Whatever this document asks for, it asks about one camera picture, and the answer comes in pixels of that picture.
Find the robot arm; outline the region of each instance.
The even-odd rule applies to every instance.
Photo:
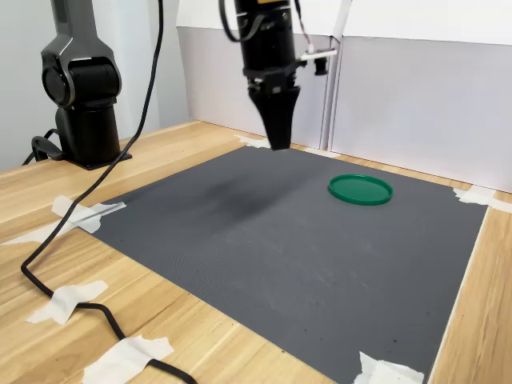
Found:
[[[112,49],[98,38],[92,0],[51,4],[57,37],[41,52],[42,84],[58,106],[61,157],[98,168],[121,152],[114,115],[121,75]]]
[[[300,4],[295,0],[301,28],[309,43],[308,52],[295,57],[290,0],[235,0],[238,30],[236,39],[227,23],[225,0],[219,0],[221,20],[228,38],[240,42],[249,96],[262,116],[273,150],[290,148],[291,126],[300,87],[296,70],[314,60],[316,75],[327,74],[327,57],[336,50],[314,51],[304,31]]]

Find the wooden table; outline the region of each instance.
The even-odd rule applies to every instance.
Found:
[[[220,126],[191,122],[143,135],[133,159],[120,163],[84,206],[243,146]],[[470,185],[347,156],[341,160],[447,186]],[[44,161],[0,174],[0,243],[54,222],[54,198],[76,198],[102,170]],[[512,202],[512,195],[496,198]],[[443,346],[433,383],[512,382],[512,221],[488,209]],[[0,382],[81,382],[83,369],[118,340],[97,311],[76,310],[65,326],[25,318],[48,299],[20,272],[38,246],[0,246]],[[233,319],[80,230],[55,239],[30,266],[51,289],[105,281],[96,302],[106,304],[128,336],[168,337],[175,352],[165,359],[199,382],[330,382]],[[147,367],[133,382],[177,382]]]

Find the black cable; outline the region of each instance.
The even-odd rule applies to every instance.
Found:
[[[52,128],[51,130],[46,132],[44,138],[50,138],[50,136],[52,134],[58,134],[58,132],[57,132],[57,130],[55,128]],[[34,158],[34,152],[29,154],[29,157],[25,159],[25,161],[23,162],[22,166],[26,166],[29,162],[32,161],[33,158]]]
[[[32,263],[32,261],[40,255],[41,252],[44,251],[44,249],[50,244],[50,242],[57,236],[58,232],[61,230],[61,228],[66,224],[67,220],[70,218],[71,214],[73,213],[73,210],[76,208],[76,206],[80,203],[81,200],[83,200],[85,197],[87,197],[93,190],[95,190],[103,180],[109,175],[109,173],[112,171],[112,169],[121,161],[122,157],[128,152],[128,150],[131,148],[131,146],[134,144],[134,142],[138,139],[138,137],[141,135],[142,128],[144,127],[144,123],[146,122],[146,115],[147,110],[150,104],[150,98],[151,98],[151,92],[153,91],[153,85],[154,85],[154,78],[157,71],[157,64],[158,64],[158,56],[160,55],[160,48],[162,46],[162,36],[163,36],[163,4],[162,0],[158,0],[158,39],[157,39],[157,45],[154,50],[154,56],[153,56],[153,65],[151,67],[151,77],[150,77],[150,84],[147,89],[146,99],[144,101],[144,107],[142,108],[142,116],[141,121],[138,125],[137,132],[135,135],[131,138],[131,140],[128,141],[128,144],[126,144],[125,148],[121,151],[121,153],[116,157],[116,159],[112,162],[112,164],[109,165],[109,167],[103,172],[103,174],[99,177],[99,179],[89,187],[88,190],[86,190],[83,194],[78,196],[73,203],[71,204],[70,208],[62,218],[62,220],[57,224],[55,229],[52,231],[50,236],[32,253],[31,256],[28,257],[27,260],[25,260],[22,264],[22,272],[25,276],[28,277],[29,280],[32,281],[33,284],[36,285],[37,288],[39,288],[46,296],[52,297],[54,292],[45,286],[41,281],[38,280],[28,269],[29,264]],[[81,309],[88,309],[88,310],[100,310],[104,313],[106,316],[106,319],[108,320],[110,326],[112,326],[112,329],[114,330],[116,336],[119,338],[119,340],[123,340],[126,336],[122,332],[119,325],[116,323],[114,316],[110,312],[110,310],[104,306],[103,304],[96,304],[93,302],[80,302],[77,304],[77,308]],[[164,362],[160,362],[158,360],[150,360],[148,363],[151,366],[154,366],[156,368],[159,368],[160,370],[163,370],[169,374],[172,374],[173,376],[176,376],[177,378],[180,378],[187,384],[197,384],[195,379],[190,376],[188,373],[183,372],[182,370],[179,370],[178,368],[174,366],[170,366],[169,364],[166,364]]]
[[[298,0],[295,0],[295,9],[297,10],[298,18],[302,18],[301,5]]]
[[[259,14],[258,16],[256,16],[256,18],[253,21],[253,25],[250,28],[250,31],[247,34],[247,36],[244,36],[244,37],[240,36],[240,38],[236,38],[231,33],[230,25],[227,22],[225,0],[218,0],[218,10],[221,13],[222,27],[224,28],[224,31],[226,32],[228,39],[231,40],[232,42],[246,42],[246,41],[252,39],[252,37],[256,34],[256,32],[258,32],[258,29],[259,29],[260,25],[262,24],[263,19],[265,18],[265,16],[263,16],[262,14]]]

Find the green lid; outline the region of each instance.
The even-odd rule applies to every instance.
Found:
[[[393,196],[393,188],[387,182],[365,174],[340,174],[329,182],[329,192],[360,206],[384,204]]]

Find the white wall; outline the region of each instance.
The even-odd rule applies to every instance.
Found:
[[[4,1],[0,8],[0,170],[6,170],[22,164],[33,136],[54,128],[40,52],[55,26],[50,1]]]
[[[138,127],[146,96],[158,32],[157,0],[93,3],[98,36],[114,51],[122,76],[114,108],[119,137],[126,138]],[[175,28],[177,5],[177,0],[164,0],[166,33],[144,131],[190,119]],[[0,170],[6,170],[21,165],[33,136],[55,127],[57,107],[42,88],[40,55],[55,28],[50,0],[2,2],[0,9]]]
[[[152,46],[158,36],[158,3],[149,0]],[[164,0],[164,34],[157,70],[157,94],[160,127],[173,126],[190,120],[186,99],[185,73],[180,52],[176,15],[178,0]]]

